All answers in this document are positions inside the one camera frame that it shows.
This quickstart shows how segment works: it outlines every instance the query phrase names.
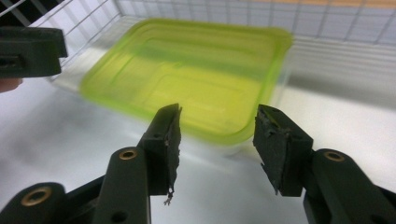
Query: yellow-green plastic container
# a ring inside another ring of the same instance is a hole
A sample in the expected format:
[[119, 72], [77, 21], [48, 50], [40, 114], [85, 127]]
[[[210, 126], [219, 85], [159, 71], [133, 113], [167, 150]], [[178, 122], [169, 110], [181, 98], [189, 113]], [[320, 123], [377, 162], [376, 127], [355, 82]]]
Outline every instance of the yellow-green plastic container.
[[183, 132], [236, 144], [253, 135], [257, 106], [269, 102], [291, 43], [278, 28], [148, 19], [88, 72], [80, 92], [144, 119], [179, 103]]

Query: metal wire grid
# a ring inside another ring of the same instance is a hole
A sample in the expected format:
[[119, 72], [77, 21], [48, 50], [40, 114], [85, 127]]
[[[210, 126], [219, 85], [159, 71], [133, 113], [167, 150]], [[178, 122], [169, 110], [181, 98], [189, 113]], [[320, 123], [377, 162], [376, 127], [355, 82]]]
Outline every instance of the metal wire grid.
[[137, 22], [137, 18], [122, 17], [98, 37], [88, 48], [81, 51], [78, 60], [70, 63], [53, 83], [69, 91], [78, 91], [79, 83], [87, 72], [107, 51]]
[[120, 18], [120, 11], [111, 0], [58, 0], [59, 6], [51, 11], [38, 0], [30, 0], [38, 11], [44, 15], [30, 24], [18, 10], [18, 6], [26, 0], [12, 4], [9, 0], [1, 0], [7, 9], [1, 16], [11, 12], [24, 25], [33, 27], [53, 27], [64, 31], [68, 57], [61, 59], [65, 66], [78, 56], [78, 53], [88, 47], [100, 34], [105, 32]]
[[[1, 0], [22, 23], [28, 22], [18, 5]], [[31, 26], [55, 27], [64, 30], [69, 57], [62, 66], [73, 62], [78, 53], [89, 46], [121, 16], [138, 18], [173, 18], [211, 21], [253, 26], [279, 26], [295, 35], [345, 42], [396, 46], [395, 8], [370, 8], [361, 0], [359, 7], [335, 7], [333, 0], [325, 6], [244, 2], [238, 0], [66, 0], [47, 11], [38, 0], [30, 0], [44, 16]]]
[[295, 35], [341, 41], [396, 45], [394, 8], [336, 7], [237, 0], [135, 0], [117, 1], [121, 14], [141, 18], [160, 17], [193, 21], [280, 26]]

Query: white wire cage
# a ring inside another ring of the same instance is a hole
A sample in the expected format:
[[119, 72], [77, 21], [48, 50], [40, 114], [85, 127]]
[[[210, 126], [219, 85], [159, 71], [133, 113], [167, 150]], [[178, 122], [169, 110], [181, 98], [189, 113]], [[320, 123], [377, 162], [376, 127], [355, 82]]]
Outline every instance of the white wire cage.
[[[396, 46], [396, 2], [391, 0], [66, 0], [47, 11], [39, 0], [2, 0], [23, 25], [64, 30], [69, 58], [123, 16], [278, 26], [296, 36]], [[30, 24], [19, 7], [31, 2], [43, 17]]]

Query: white surface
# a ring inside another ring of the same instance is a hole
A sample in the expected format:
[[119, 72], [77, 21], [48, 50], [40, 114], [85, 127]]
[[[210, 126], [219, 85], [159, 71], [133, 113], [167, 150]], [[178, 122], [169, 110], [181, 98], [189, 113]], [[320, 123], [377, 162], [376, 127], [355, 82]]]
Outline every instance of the white surface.
[[[314, 149], [345, 152], [377, 185], [396, 191], [394, 52], [302, 39], [293, 51], [278, 108], [315, 139]], [[77, 63], [64, 69], [70, 78], [56, 80], [70, 91], [26, 78], [0, 94], [0, 207], [37, 182], [70, 191], [103, 175], [112, 152], [135, 146], [147, 129], [80, 99], [80, 75], [70, 72]], [[175, 198], [164, 207], [165, 197], [152, 197], [153, 223], [306, 223], [302, 199], [275, 196], [251, 143], [220, 147], [183, 135], [180, 148]]]
[[[25, 79], [0, 95], [0, 207], [37, 182], [69, 191], [102, 175], [111, 153], [135, 146], [147, 123]], [[314, 139], [339, 149], [378, 185], [396, 190], [396, 111], [288, 86], [280, 107]], [[306, 223], [302, 199], [275, 196], [258, 161], [183, 136], [171, 206], [152, 197], [153, 223]]]
[[[135, 146], [147, 123], [27, 79], [1, 95], [0, 207], [37, 182], [69, 191], [102, 175], [112, 152]], [[301, 198], [275, 196], [257, 160], [183, 135], [171, 206], [151, 197], [153, 223], [306, 223]]]

